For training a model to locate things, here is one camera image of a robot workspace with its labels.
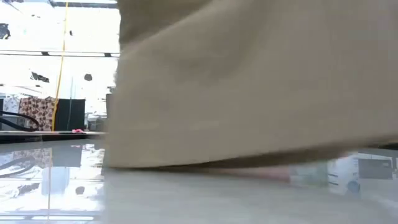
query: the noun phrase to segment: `hanging clothes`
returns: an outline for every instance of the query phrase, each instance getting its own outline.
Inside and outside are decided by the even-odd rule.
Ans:
[[[21,100],[19,113],[36,119],[40,124],[39,131],[51,131],[54,108],[55,98],[47,97],[46,99],[40,99],[37,97],[28,97]],[[27,126],[34,127],[34,123],[27,121]]]
[[[18,113],[21,99],[17,96],[10,96],[3,99],[2,110],[6,112]]]

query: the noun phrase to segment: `pink object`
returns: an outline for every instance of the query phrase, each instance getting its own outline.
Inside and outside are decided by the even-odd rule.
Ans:
[[[84,133],[84,131],[81,129],[73,129],[72,133]]]

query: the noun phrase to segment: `white tile floor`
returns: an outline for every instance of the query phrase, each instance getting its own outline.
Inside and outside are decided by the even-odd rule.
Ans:
[[[397,223],[398,151],[359,152],[188,174],[104,171],[93,140],[0,144],[0,223]]]

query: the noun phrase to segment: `beige fabric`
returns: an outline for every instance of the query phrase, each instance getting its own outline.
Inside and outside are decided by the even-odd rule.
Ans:
[[[107,163],[148,167],[398,136],[395,0],[119,0]]]

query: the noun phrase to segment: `patterned garment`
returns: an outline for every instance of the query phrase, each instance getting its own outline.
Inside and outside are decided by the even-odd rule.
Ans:
[[[40,124],[39,131],[51,131],[54,108],[55,99],[52,97],[47,97],[46,99],[28,97],[21,99],[19,113],[35,118]],[[35,124],[28,120],[27,126],[34,128]]]
[[[45,168],[45,167],[49,167],[51,165],[51,157],[50,157],[51,150],[52,150],[52,148],[15,151],[15,152],[13,152],[13,154],[14,154],[13,159],[15,160],[15,159],[32,156],[33,158],[35,158],[35,164],[38,167]],[[22,163],[19,163],[18,165],[23,168],[26,168],[31,164],[30,164],[30,162],[22,162]]]
[[[2,110],[6,112],[18,113],[20,99],[17,97],[7,97],[3,99]]]

